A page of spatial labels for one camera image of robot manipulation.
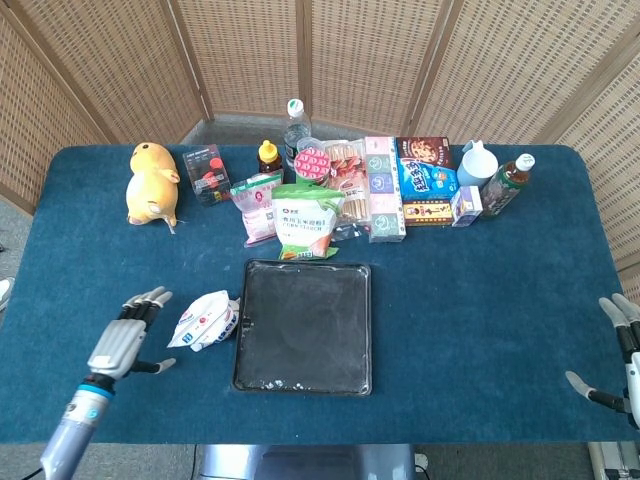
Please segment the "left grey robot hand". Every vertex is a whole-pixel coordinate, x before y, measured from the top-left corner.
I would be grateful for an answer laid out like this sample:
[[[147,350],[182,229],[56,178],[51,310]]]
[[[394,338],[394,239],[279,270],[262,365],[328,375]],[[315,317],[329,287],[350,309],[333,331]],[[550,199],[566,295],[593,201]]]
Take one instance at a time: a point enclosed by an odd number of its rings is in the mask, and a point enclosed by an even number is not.
[[[117,381],[131,372],[157,375],[175,365],[175,358],[155,363],[138,358],[149,329],[172,296],[171,291],[159,286],[122,304],[118,317],[107,325],[88,359],[95,378]]]

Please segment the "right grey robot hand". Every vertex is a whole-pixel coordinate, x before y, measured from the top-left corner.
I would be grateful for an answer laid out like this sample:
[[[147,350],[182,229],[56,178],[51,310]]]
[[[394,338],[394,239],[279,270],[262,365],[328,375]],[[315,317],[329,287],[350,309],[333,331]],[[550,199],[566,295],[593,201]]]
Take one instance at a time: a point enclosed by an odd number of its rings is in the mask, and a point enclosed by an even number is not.
[[[610,299],[601,297],[598,303],[616,332],[625,367],[626,389],[622,396],[615,396],[586,384],[573,371],[566,371],[565,377],[579,395],[625,414],[630,425],[639,430],[639,306],[619,293],[614,293]]]

